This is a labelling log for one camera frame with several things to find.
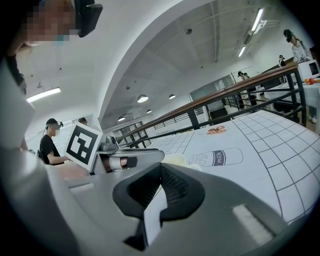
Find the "wooden handrail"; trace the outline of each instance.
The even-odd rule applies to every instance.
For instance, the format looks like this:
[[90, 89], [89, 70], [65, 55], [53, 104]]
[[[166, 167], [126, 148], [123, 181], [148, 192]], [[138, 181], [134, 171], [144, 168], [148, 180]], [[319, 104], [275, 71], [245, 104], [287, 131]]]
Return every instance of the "wooden handrail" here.
[[135, 130], [132, 130], [131, 132], [124, 134], [123, 136], [117, 138], [117, 141], [121, 141], [124, 138], [133, 135], [135, 133], [138, 133], [140, 131], [143, 131], [145, 129], [148, 129], [152, 126], [155, 126], [159, 123], [162, 123], [168, 119], [174, 118], [176, 116], [182, 115], [192, 109], [194, 109], [197, 106], [205, 105], [205, 103], [212, 102], [214, 100], [218, 101], [220, 99], [223, 99], [227, 97], [227, 95], [230, 95], [231, 93], [238, 93], [244, 91], [246, 88], [252, 87], [252, 86], [257, 86], [259, 84], [263, 84], [266, 81], [275, 79], [276, 77], [281, 77], [290, 73], [293, 73], [295, 70], [298, 69], [298, 65], [293, 63], [284, 67], [280, 67], [265, 73], [261, 73], [259, 75], [256, 75], [254, 77], [251, 77], [249, 79], [237, 82], [231, 86], [228, 86], [222, 90], [213, 92], [211, 94], [208, 94], [202, 98], [199, 98], [195, 101], [192, 101], [186, 105], [183, 105], [169, 113], [166, 113], [140, 127], [138, 127]]

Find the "grid pattern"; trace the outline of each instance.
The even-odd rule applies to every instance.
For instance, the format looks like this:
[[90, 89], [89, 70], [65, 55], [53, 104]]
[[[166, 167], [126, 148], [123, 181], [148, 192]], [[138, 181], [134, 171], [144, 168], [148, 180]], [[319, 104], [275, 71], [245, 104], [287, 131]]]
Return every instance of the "grid pattern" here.
[[183, 154], [195, 131], [187, 131], [175, 136], [160, 138], [154, 141], [149, 147], [156, 147], [165, 154]]
[[268, 170], [281, 216], [290, 224], [308, 214], [320, 194], [319, 136], [263, 110], [232, 121]]

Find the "fluorescent light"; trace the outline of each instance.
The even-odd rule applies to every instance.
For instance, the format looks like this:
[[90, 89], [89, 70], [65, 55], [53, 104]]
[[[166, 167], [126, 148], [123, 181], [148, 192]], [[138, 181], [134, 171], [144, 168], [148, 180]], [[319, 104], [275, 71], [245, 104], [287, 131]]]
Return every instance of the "fluorescent light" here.
[[142, 102], [145, 102], [146, 100], [148, 100], [148, 96], [147, 95], [144, 95], [144, 94], [141, 94], [139, 97], [138, 97], [138, 103], [142, 103]]
[[251, 29], [252, 32], [256, 30], [263, 12], [264, 12], [264, 9], [259, 9], [258, 14], [255, 17], [255, 21], [254, 21], [252, 29]]
[[245, 49], [246, 49], [246, 47], [245, 47], [245, 46], [244, 46], [244, 47], [242, 47], [242, 49], [241, 49], [241, 51], [240, 51], [240, 53], [239, 53], [239, 56], [238, 56], [238, 57], [240, 57], [240, 56], [244, 53]]
[[30, 98], [27, 98], [26, 100], [27, 100], [29, 103], [31, 103], [31, 102], [34, 102], [34, 101], [36, 101], [36, 100], [39, 100], [39, 99], [41, 99], [41, 98], [43, 98], [43, 97], [47, 97], [47, 96], [49, 96], [49, 95], [57, 94], [57, 93], [60, 93], [60, 92], [61, 92], [61, 90], [60, 90], [60, 88], [58, 87], [58, 88], [54, 88], [54, 89], [50, 89], [50, 90], [46, 90], [46, 91], [44, 91], [44, 92], [41, 92], [41, 93], [39, 93], [39, 94], [37, 94], [37, 95], [35, 95], [35, 96], [32, 96], [32, 97], [30, 97]]

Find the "ceiling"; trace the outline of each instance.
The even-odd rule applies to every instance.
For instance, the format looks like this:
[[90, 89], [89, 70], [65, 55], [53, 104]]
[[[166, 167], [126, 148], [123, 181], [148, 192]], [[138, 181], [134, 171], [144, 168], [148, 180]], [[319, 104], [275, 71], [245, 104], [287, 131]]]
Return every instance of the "ceiling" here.
[[[156, 111], [154, 102], [167, 103], [169, 94], [164, 92], [170, 91], [185, 74], [238, 58], [258, 9], [264, 7], [263, 18], [272, 20], [278, 15], [278, 4], [276, 0], [217, 0], [173, 21], [126, 70], [107, 105], [102, 129], [118, 125], [119, 116], [130, 113], [127, 121], [145, 116], [148, 109]], [[186, 34], [188, 29], [192, 29], [190, 35]], [[258, 34], [254, 35], [250, 44], [258, 38]], [[140, 94], [148, 95], [149, 100], [137, 103]]]

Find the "table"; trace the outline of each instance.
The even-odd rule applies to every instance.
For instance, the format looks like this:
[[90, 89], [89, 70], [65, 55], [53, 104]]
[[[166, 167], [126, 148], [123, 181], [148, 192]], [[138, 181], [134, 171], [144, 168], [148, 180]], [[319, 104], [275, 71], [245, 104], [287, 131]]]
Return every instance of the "table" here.
[[149, 148], [177, 155], [185, 166], [237, 183], [288, 224], [308, 214], [320, 194], [320, 137], [263, 110], [162, 137]]
[[[316, 112], [316, 127], [315, 127], [315, 133], [320, 134], [320, 83], [315, 83], [315, 84], [306, 84], [303, 83], [303, 90], [304, 90], [304, 96], [305, 96], [305, 102], [307, 105], [315, 107], [317, 109]], [[278, 85], [277, 87], [271, 88], [270, 90], [273, 89], [284, 89], [284, 88], [289, 88], [288, 83], [284, 83], [281, 85]], [[276, 97], [280, 97], [284, 94], [286, 94], [287, 91], [270, 91], [270, 92], [265, 92], [264, 97], [267, 99], [274, 99]], [[284, 98], [283, 100], [285, 101], [291, 101], [291, 96]], [[301, 103], [300, 100], [300, 94], [296, 93], [296, 101], [298, 103]]]

